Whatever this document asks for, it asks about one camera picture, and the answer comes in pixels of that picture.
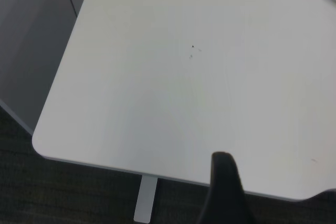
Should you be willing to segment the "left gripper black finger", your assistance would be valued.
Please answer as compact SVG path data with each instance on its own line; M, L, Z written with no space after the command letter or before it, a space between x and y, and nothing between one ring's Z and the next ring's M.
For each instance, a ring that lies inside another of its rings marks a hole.
M253 222L234 158L226 152L213 153L210 187L197 223Z

